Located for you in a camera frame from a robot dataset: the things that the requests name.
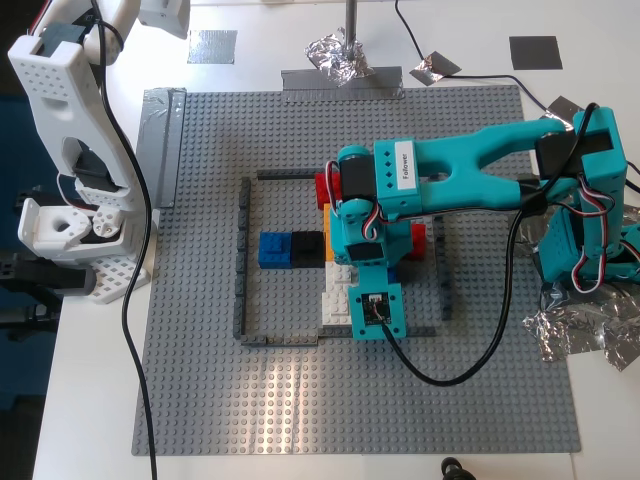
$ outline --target black cable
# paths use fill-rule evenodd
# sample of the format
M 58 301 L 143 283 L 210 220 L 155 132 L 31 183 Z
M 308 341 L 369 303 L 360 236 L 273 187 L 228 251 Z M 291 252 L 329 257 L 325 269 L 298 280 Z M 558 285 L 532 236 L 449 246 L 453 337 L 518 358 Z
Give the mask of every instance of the black cable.
M 562 172 L 566 168 L 567 164 L 571 160 L 571 157 L 573 157 L 573 154 L 575 153 L 576 148 L 578 148 L 578 145 L 580 145 L 580 142 L 582 142 L 582 139 L 584 138 L 585 134 L 587 133 L 587 127 L 589 126 L 589 120 L 591 120 L 591 115 L 593 115 L 593 111 L 596 108 L 598 108 L 598 104 L 596 104 L 596 103 L 591 102 L 589 105 L 587 105 L 587 108 L 584 111 L 584 116 L 582 117 L 582 123 L 580 125 L 580 130 L 578 131 L 578 135 L 576 135 L 576 139 L 573 142 L 573 146 L 571 147 L 571 151 L 569 152 L 569 155 L 567 155 L 567 158 L 562 163 L 562 165 L 560 165 L 560 168 L 558 168 L 558 171 L 553 175 L 553 177 L 551 177 L 549 179 L 549 181 L 547 183 L 545 183 L 543 185 L 543 187 L 542 187 L 542 191 L 545 194 L 549 190 L 551 190 L 551 188 L 556 184 L 556 182 L 562 176 Z
M 140 190 L 142 191 L 142 198 L 144 200 L 144 233 L 142 235 L 142 246 L 140 247 L 140 253 L 138 256 L 138 260 L 136 261 L 135 268 L 131 274 L 131 281 L 127 286 L 127 290 L 125 291 L 124 298 L 122 299 L 122 333 L 124 334 L 124 338 L 127 342 L 127 346 L 129 347 L 129 352 L 131 353 L 131 358 L 133 359 L 133 363 L 136 367 L 136 373 L 138 374 L 138 381 L 140 382 L 140 391 L 142 393 L 142 403 L 144 405 L 144 413 L 145 419 L 147 422 L 147 435 L 149 439 L 149 460 L 151 462 L 151 478 L 153 480 L 157 480 L 158 478 L 158 467 L 156 463 L 156 446 L 155 446 L 155 436 L 153 434 L 153 418 L 151 416 L 151 402 L 149 400 L 149 390 L 147 388 L 147 380 L 144 375 L 144 370 L 142 368 L 142 362 L 140 361 L 140 357 L 138 356 L 138 352 L 136 350 L 136 346 L 133 343 L 133 339 L 131 338 L 131 332 L 129 331 L 129 319 L 128 319 L 128 309 L 129 302 L 131 300 L 131 294 L 135 288 L 136 280 L 138 279 L 138 275 L 140 274 L 140 270 L 142 269 L 142 264 L 144 262 L 144 257 L 147 253 L 147 248 L 149 247 L 149 239 L 151 237 L 151 199 L 149 198 L 149 191 L 147 189 L 147 184 L 145 183 L 144 176 L 142 174 L 142 170 L 140 169 L 140 165 L 138 164 L 138 160 L 136 159 L 136 155 L 129 144 L 129 140 L 125 136 L 122 128 L 118 124 L 113 112 L 111 110 L 111 106 L 109 104 L 109 97 L 107 96 L 107 51 L 106 51 L 106 42 L 105 42 L 105 24 L 102 21 L 102 14 L 100 13 L 100 8 L 98 7 L 97 0 L 91 0 L 91 6 L 94 9 L 95 15 L 98 18 L 98 33 L 100 34 L 100 70 L 102 75 L 102 104 L 104 105 L 105 112 L 109 121 L 113 125 L 113 128 L 118 135 L 118 139 L 122 142 L 122 146 L 124 147 L 127 156 L 131 160 L 131 166 L 136 174 L 137 180 L 140 183 Z
M 124 50 L 124 39 L 122 38 L 122 35 L 120 35 L 120 32 L 116 30 L 116 27 L 99 18 L 96 18 L 96 25 L 102 25 L 108 30 L 111 30 L 111 33 L 116 37 L 118 45 L 120 45 L 120 51 L 122 52 Z
M 625 180 L 624 184 L 636 193 L 640 193 L 640 187 L 630 180 Z
M 507 326 L 507 320 L 509 318 L 509 307 L 511 306 L 511 294 L 513 291 L 513 250 L 516 244 L 516 233 L 518 232 L 518 227 L 520 226 L 523 218 L 524 213 L 522 209 L 520 209 L 513 219 L 513 223 L 511 224 L 511 228 L 509 229 L 505 259 L 504 293 L 502 296 L 502 310 L 500 312 L 498 327 L 496 328 L 493 339 L 491 340 L 491 343 L 489 344 L 487 350 L 466 372 L 450 380 L 438 380 L 436 378 L 428 377 L 420 370 L 418 370 L 406 357 L 404 352 L 400 349 L 398 342 L 396 342 L 396 339 L 391 334 L 389 327 L 387 327 L 387 325 L 384 323 L 381 324 L 384 336 L 387 338 L 388 342 L 391 344 L 391 347 L 400 358 L 400 361 L 409 369 L 411 373 L 413 373 L 421 381 L 429 385 L 433 385 L 434 387 L 453 387 L 454 385 L 459 385 L 478 373 L 497 350 L 498 346 L 500 345 L 500 341 L 502 340 L 502 336 L 504 335 L 504 330 Z
M 411 40 L 413 41 L 413 45 L 416 47 L 416 50 L 418 51 L 418 55 L 420 55 L 420 61 L 422 61 L 422 60 L 424 60 L 424 55 L 422 55 L 422 50 L 420 50 L 420 45 L 418 45 L 418 41 L 416 40 L 416 37 L 413 36 L 413 32 L 411 31 L 411 28 L 409 27 L 409 24 L 407 23 L 407 21 L 404 19 L 404 17 L 400 13 L 400 8 L 398 7 L 398 1 L 399 0 L 396 0 L 396 13 L 400 17 L 400 20 L 402 20 L 402 23 L 404 23 L 404 26 L 406 27 L 407 32 L 409 32 L 409 36 L 411 37 Z
M 458 78 L 461 80 L 467 80 L 467 79 L 468 80 L 484 80 L 484 79 L 492 79 L 492 78 L 495 78 L 495 79 L 509 78 L 514 82 L 516 82 L 518 86 L 522 89 L 522 91 L 526 93 L 527 96 L 531 99 L 531 101 L 535 103 L 538 107 L 540 107 L 542 111 L 544 112 L 547 111 L 547 107 L 545 107 L 540 100 L 538 100 L 536 97 L 533 96 L 533 93 L 531 93 L 529 89 L 524 86 L 524 83 L 522 83 L 517 77 L 514 77 L 513 75 L 445 75 L 445 78 Z
M 413 32 L 411 31 L 411 27 L 402 16 L 402 13 L 400 13 L 400 8 L 398 8 L 398 1 L 399 0 L 396 0 L 396 4 L 395 4 L 396 13 L 400 17 L 400 20 L 402 20 L 402 23 L 404 23 L 404 26 L 407 29 L 407 32 L 409 33 L 411 40 L 413 41 L 413 45 L 416 47 L 416 51 L 420 56 L 420 61 L 422 61 L 424 60 L 424 55 L 422 55 L 422 50 L 420 50 L 420 46 L 416 41 L 416 37 L 413 35 Z M 529 91 L 529 89 L 524 86 L 524 83 L 522 83 L 517 77 L 514 77 L 513 75 L 444 75 L 444 78 L 457 78 L 460 80 L 489 80 L 489 79 L 509 78 L 514 82 L 516 82 L 518 86 L 522 89 L 522 91 L 526 93 L 527 96 L 533 101 L 533 103 L 535 103 L 538 107 L 540 107 L 542 111 L 544 112 L 547 111 L 547 107 L 545 107 L 540 100 L 538 100 L 536 97 L 533 96 L 533 94 Z
M 635 172 L 640 175 L 640 168 L 636 167 L 635 164 L 627 161 L 627 165 L 629 165 L 631 168 L 633 168 L 635 170 Z M 640 193 L 640 187 L 638 185 L 636 185 L 635 183 L 633 183 L 631 180 L 629 180 L 628 178 L 625 180 L 625 185 L 627 187 L 629 187 L 631 190 L 633 190 L 636 193 Z
M 628 161 L 628 160 L 627 160 L 627 165 L 629 165 L 631 168 L 633 168 L 633 169 L 636 171 L 636 173 L 637 173 L 638 175 L 640 175 L 640 168 L 636 167 L 633 163 L 631 163 L 631 162 L 630 162 L 630 161 Z

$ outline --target red lego brick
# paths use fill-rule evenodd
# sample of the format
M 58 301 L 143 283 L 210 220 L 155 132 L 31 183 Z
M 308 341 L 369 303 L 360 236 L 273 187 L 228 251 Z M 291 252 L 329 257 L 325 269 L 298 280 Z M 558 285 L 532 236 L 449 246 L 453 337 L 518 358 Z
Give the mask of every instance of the red lego brick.
M 323 210 L 324 204 L 329 203 L 329 193 L 327 192 L 327 186 L 324 181 L 324 173 L 316 173 L 316 202 L 318 203 L 318 209 Z M 342 191 L 340 189 L 340 173 L 333 172 L 333 192 L 336 196 L 336 200 L 342 199 Z
M 427 226 L 421 223 L 411 225 L 411 240 L 413 242 L 413 250 L 404 258 L 413 261 L 424 260 L 427 254 Z

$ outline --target black tape square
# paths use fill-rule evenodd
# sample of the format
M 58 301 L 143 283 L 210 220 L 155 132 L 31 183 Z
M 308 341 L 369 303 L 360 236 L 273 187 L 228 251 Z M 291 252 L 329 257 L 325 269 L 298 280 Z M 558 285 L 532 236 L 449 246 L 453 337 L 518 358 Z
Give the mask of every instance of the black tape square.
M 514 70 L 562 70 L 558 40 L 549 37 L 509 37 Z

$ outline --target aluminum foil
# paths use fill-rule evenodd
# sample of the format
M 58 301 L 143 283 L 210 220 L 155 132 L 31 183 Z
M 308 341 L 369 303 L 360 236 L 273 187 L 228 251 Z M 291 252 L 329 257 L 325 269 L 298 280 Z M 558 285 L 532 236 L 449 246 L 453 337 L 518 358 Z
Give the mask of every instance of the aluminum foil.
M 544 215 L 527 217 L 522 220 L 516 236 L 515 256 L 529 257 L 538 251 L 538 244 L 547 233 L 549 222 L 555 212 L 556 208 L 550 207 Z M 509 216 L 509 224 L 513 222 L 514 216 Z
M 566 121 L 564 118 L 556 115 L 555 113 L 549 110 L 545 110 L 544 115 L 541 118 L 553 118 L 555 120 L 560 120 L 564 124 L 564 129 L 567 132 L 570 132 L 573 130 L 573 124 L 571 124 L 570 122 Z
M 354 78 L 362 78 L 374 73 L 362 51 L 362 43 L 355 41 L 353 60 L 347 57 L 344 48 L 344 28 L 339 28 L 342 41 L 336 35 L 329 35 L 311 42 L 304 53 L 313 65 L 339 87 Z
M 438 52 L 433 52 L 425 57 L 420 65 L 411 70 L 411 75 L 427 87 L 442 80 L 447 75 L 454 75 L 460 71 L 460 67 Z
M 622 225 L 637 225 L 640 223 L 640 208 L 625 205 L 622 214 Z
M 523 324 L 537 339 L 545 362 L 602 350 L 622 371 L 640 356 L 640 287 L 605 284 L 582 295 L 560 283 L 547 284 L 540 310 Z

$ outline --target blue lego brick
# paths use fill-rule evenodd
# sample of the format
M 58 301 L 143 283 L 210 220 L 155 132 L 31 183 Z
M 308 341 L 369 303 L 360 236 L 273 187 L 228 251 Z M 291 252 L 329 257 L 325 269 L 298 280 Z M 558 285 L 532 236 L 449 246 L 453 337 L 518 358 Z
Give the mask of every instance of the blue lego brick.
M 260 268 L 293 268 L 291 238 L 291 233 L 260 232 L 258 252 Z
M 389 283 L 398 283 L 398 274 L 395 268 L 387 268 L 387 279 Z

